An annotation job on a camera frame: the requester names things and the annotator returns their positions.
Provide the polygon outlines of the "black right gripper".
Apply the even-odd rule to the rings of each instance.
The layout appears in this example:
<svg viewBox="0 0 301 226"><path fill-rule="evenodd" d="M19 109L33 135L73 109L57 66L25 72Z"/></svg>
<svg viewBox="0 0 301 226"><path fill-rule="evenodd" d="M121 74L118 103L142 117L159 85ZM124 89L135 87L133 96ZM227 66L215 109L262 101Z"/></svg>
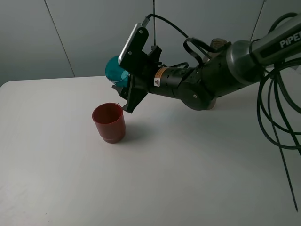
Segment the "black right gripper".
<svg viewBox="0 0 301 226"><path fill-rule="evenodd" d="M193 73L193 67L165 66L160 62L162 49L151 46L151 52L143 52L143 66L138 74L130 74L126 87L112 85L118 95L127 102L122 109L132 113L147 94L180 99L183 94L181 84Z"/></svg>

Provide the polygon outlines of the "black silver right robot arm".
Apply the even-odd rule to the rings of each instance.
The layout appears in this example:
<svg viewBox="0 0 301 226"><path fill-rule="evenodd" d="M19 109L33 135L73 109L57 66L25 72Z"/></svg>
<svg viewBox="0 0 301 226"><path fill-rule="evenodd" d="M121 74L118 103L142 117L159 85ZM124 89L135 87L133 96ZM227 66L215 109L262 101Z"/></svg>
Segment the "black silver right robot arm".
<svg viewBox="0 0 301 226"><path fill-rule="evenodd" d="M255 42L227 43L208 62L198 58L195 68L162 66L160 47L143 52L148 36L146 24L137 23L118 57L128 81L112 87L126 100L124 111L132 113L149 93L179 99L200 111L216 98L259 82L267 66L300 53L301 17L296 15Z"/></svg>

